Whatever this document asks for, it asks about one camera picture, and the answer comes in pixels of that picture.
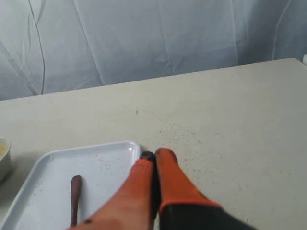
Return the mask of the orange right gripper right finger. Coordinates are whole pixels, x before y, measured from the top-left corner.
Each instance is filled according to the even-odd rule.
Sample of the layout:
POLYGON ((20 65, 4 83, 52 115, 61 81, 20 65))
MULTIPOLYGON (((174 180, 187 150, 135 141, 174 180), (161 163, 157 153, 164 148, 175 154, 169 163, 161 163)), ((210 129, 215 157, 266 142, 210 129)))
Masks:
POLYGON ((159 148, 155 157, 161 194, 161 230, 253 229, 203 195, 182 171, 172 150, 159 148))

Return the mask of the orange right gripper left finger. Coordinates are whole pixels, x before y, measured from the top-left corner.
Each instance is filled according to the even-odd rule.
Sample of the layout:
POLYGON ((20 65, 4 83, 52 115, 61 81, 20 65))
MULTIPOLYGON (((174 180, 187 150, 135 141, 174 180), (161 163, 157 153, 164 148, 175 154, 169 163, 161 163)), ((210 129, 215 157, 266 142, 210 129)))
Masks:
POLYGON ((95 213, 71 230, 152 230, 156 218, 155 155, 145 151, 114 193, 95 213))

